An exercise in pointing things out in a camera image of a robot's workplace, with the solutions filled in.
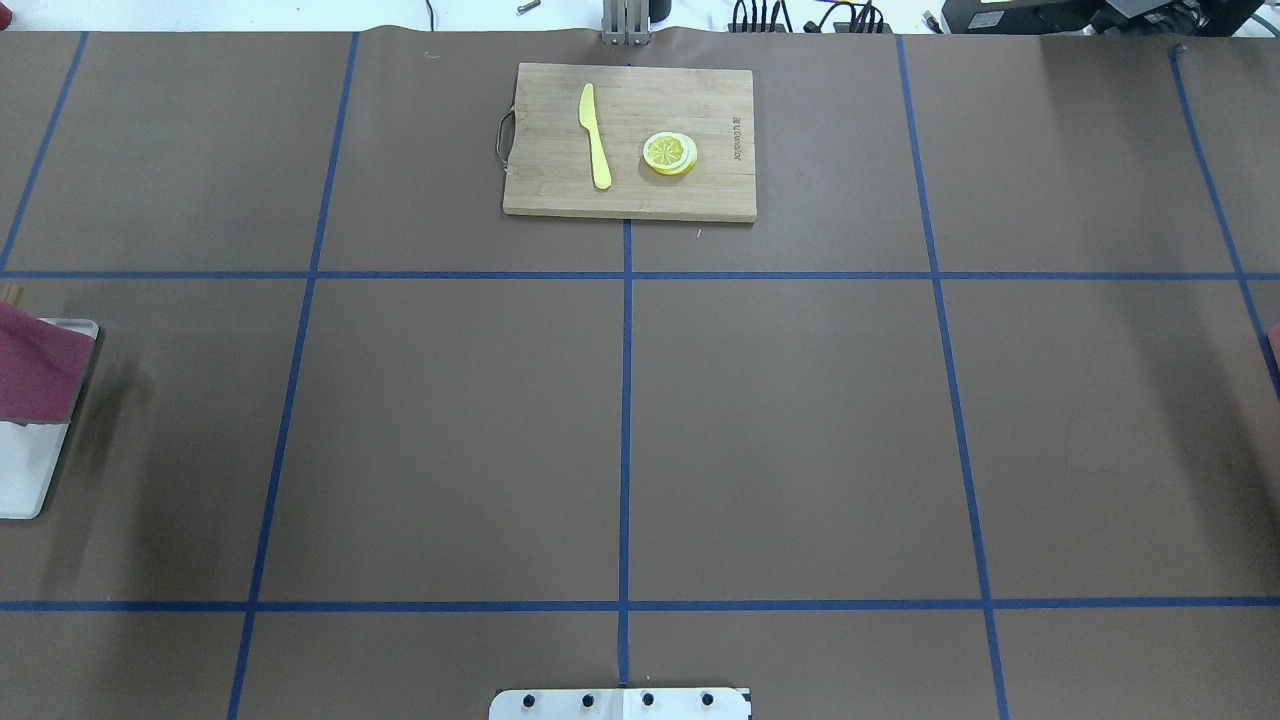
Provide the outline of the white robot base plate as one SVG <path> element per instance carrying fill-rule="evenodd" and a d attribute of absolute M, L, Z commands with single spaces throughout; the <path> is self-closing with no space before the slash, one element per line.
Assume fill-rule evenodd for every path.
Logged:
<path fill-rule="evenodd" d="M 489 719 L 751 719 L 750 692 L 732 687 L 508 689 Z"/>

